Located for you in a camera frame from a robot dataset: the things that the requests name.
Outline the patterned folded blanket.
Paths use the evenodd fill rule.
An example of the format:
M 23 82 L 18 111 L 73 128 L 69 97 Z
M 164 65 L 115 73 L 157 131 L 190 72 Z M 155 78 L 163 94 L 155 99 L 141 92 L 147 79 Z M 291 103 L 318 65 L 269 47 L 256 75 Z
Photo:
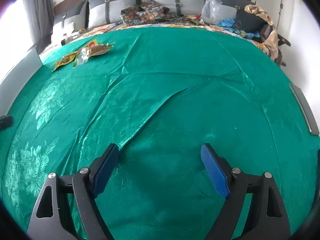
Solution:
M 166 21 L 170 9 L 162 6 L 154 0 L 141 0 L 139 4 L 135 4 L 121 10 L 120 17 L 125 25 L 144 25 L 154 24 Z

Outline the blue plastic bag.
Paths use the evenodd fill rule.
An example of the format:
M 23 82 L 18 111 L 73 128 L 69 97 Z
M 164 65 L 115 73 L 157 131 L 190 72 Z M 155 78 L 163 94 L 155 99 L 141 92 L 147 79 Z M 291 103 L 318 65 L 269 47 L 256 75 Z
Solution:
M 241 29 L 233 28 L 234 22 L 235 22 L 234 18 L 229 18 L 229 19 L 221 20 L 216 26 L 222 29 L 225 29 L 231 33 L 237 34 L 245 39 L 252 40 L 253 38 L 257 38 L 257 39 L 260 38 L 260 34 L 258 31 L 253 33 L 247 33 Z

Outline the brown sausage clear packet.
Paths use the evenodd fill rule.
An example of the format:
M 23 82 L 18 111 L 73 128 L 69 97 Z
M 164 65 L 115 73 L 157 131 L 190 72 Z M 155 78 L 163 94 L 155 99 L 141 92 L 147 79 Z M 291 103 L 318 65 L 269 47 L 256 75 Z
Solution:
M 114 43 L 107 43 L 80 49 L 76 54 L 73 67 L 87 63 L 90 57 L 106 54 L 113 48 L 113 46 Z

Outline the grey curtain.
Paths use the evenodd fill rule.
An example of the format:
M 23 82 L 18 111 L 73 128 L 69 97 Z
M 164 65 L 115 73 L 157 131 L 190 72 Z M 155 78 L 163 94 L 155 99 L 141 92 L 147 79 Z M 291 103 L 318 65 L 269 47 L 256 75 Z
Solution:
M 41 53 L 51 43 L 54 24 L 53 0 L 23 0 L 33 47 Z

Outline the clear plastic bag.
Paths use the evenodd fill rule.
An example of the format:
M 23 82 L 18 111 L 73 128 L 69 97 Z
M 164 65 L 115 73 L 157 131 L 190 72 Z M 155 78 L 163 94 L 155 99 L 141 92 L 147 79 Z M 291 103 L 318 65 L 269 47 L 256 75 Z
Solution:
M 203 22 L 206 24 L 218 24 L 222 20 L 221 7 L 221 0 L 206 0 L 201 12 Z

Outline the floral bed cover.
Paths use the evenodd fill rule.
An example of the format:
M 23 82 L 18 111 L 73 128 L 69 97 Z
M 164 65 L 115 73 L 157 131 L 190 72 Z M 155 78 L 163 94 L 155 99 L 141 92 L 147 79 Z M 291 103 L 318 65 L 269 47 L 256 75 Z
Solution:
M 87 30 L 80 30 L 72 33 L 69 37 L 62 40 L 57 44 L 49 44 L 46 46 L 43 52 L 40 53 L 41 57 L 45 57 L 49 52 L 54 51 L 57 48 L 60 48 L 64 44 L 69 44 L 77 40 L 82 40 L 84 38 L 89 38 L 93 36 L 97 36 L 100 34 L 108 33 L 116 30 L 124 30 L 124 29 L 132 29 L 132 28 L 195 28 L 195 29 L 203 29 L 207 31 L 213 31 L 218 33 L 223 33 L 231 36 L 235 36 L 238 38 L 242 38 L 241 36 L 231 33 L 225 29 L 216 26 L 217 24 L 206 24 L 202 19 L 196 16 L 186 16 L 177 19 L 167 19 L 161 23 L 154 24 L 144 24 L 144 25 L 125 25 L 122 22 L 111 23 L 107 25 L 103 25 L 100 27 L 95 27 Z M 267 24 L 259 31 L 260 38 L 253 38 L 252 40 L 242 38 L 254 44 L 257 48 L 259 48 L 264 54 L 266 54 L 272 60 L 276 60 L 278 56 L 280 56 L 279 45 L 278 45 L 278 34 L 274 27 L 274 25 Z

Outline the yellow chicken feet packet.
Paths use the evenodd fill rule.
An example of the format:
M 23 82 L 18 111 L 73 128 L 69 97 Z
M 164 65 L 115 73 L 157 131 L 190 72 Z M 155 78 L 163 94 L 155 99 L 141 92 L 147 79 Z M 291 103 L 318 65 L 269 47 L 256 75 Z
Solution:
M 97 40 L 92 40 L 91 42 L 89 42 L 88 44 L 86 44 L 85 46 L 79 48 L 78 50 L 67 54 L 65 56 L 62 57 L 61 60 L 56 61 L 53 72 L 56 71 L 58 68 L 65 66 L 71 62 L 73 62 L 76 58 L 76 55 L 84 48 L 91 48 L 93 46 L 96 46 L 98 44 Z

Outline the grey device edge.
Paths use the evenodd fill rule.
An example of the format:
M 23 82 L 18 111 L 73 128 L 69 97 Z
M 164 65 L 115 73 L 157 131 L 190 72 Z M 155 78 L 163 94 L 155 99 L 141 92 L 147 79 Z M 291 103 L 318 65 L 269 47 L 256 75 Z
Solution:
M 319 136 L 319 128 L 316 119 L 302 90 L 292 83 L 290 84 L 290 89 L 297 100 L 300 110 L 302 111 L 309 133 L 311 135 Z

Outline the green satin cloth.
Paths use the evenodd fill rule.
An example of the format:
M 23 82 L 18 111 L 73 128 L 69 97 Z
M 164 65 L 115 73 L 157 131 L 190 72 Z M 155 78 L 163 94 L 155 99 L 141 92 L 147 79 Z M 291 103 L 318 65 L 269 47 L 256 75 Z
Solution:
M 223 205 L 200 158 L 209 143 L 246 173 L 270 172 L 296 231 L 313 202 L 319 137 L 282 70 L 240 38 L 200 28 L 142 27 L 85 64 L 54 69 L 89 39 L 52 51 L 1 132 L 1 200 L 28 228 L 50 172 L 121 155 L 97 205 L 115 239 L 203 239 Z

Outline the white cardboard box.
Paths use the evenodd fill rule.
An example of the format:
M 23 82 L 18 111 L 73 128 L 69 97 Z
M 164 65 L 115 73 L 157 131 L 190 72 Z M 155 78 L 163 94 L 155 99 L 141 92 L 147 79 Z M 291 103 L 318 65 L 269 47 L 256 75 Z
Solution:
M 20 91 L 42 65 L 36 49 L 32 48 L 16 66 L 7 72 L 1 80 L 1 116 L 8 114 Z

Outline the black clothing pile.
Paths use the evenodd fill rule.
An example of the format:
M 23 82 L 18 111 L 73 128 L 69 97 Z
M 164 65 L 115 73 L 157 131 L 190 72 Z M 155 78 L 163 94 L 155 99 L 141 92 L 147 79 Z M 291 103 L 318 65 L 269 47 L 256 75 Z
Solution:
M 238 10 L 232 28 L 246 33 L 255 33 L 256 31 L 261 31 L 266 24 L 267 22 L 259 16 L 250 14 L 244 10 Z

